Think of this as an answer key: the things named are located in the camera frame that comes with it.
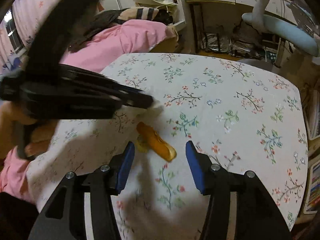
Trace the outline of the person's left hand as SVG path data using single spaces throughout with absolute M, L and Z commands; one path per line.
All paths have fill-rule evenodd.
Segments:
M 5 101 L 1 105 L 1 158 L 16 146 L 26 157 L 48 151 L 59 120 L 38 122 L 27 116 L 18 103 Z

